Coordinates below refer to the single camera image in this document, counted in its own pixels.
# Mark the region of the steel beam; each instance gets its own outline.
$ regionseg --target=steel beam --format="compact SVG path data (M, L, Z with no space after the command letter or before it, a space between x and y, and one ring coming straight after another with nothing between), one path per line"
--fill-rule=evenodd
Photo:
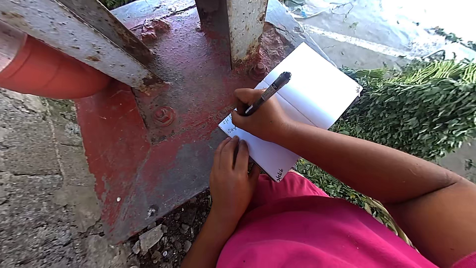
M140 63L151 60L149 48L97 0L59 0L87 24L129 53Z
M0 20L131 87L163 82L57 0L0 0Z

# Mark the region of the rusty metal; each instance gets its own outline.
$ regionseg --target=rusty metal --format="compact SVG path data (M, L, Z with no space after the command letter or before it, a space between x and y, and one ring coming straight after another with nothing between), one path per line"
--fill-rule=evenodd
M149 48L97 0L59 0L87 24L113 41L140 63L147 65L152 54Z
M231 68L246 68L257 61L268 0L195 2L202 26L214 23L225 28L229 39Z
M168 126L175 120L175 111L172 107L160 107L155 111L154 119L157 120L158 126Z
M163 83L57 0L0 0L0 20L132 87Z
M250 78L255 81L263 80L263 78L265 78L267 74L268 74L268 68L262 62L256 63L256 65L253 66L253 68L251 68L248 73Z
M227 0L232 68L258 57L267 5L268 0Z
M181 12L174 7L188 1L138 0L113 10L137 30L138 22L157 17L156 11L167 17L172 30L151 44L160 57L150 66L169 82L147 93L114 82L75 100L104 233L111 242L124 241L208 187L213 151L226 137L217 124L234 108L234 89L257 85L248 69L230 69L227 8L220 4L226 2L214 6L210 0L204 6L203 1ZM272 69L292 50L292 42L266 24L261 62ZM162 107L175 112L167 126L160 125L169 118Z

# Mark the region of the sketchbook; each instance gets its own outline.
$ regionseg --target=sketchbook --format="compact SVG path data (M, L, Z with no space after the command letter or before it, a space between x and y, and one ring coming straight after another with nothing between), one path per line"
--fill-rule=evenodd
M282 72L291 72L291 80L273 97L291 119L322 129L330 128L362 90L305 43L294 49L255 89L268 88ZM281 181L300 158L286 148L237 128L231 122L231 114L219 127L228 136L245 140L249 156L276 182Z

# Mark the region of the nut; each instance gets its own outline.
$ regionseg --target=nut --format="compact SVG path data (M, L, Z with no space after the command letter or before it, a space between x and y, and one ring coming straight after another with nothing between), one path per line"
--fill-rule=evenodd
M154 119L158 126L168 126L175 119L175 111L171 107L162 106L155 111Z
M262 62L258 62L249 70L249 77L256 81L261 81L268 74L268 68Z

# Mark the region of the pavement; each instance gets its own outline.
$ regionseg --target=pavement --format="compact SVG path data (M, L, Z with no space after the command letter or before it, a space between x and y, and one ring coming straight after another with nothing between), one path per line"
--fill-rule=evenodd
M391 21L378 4L340 5L299 20L337 66L398 66L445 45L412 21ZM179 266L208 215L208 191L110 245L73 102L0 89L0 114L0 268ZM476 142L438 163L476 182Z

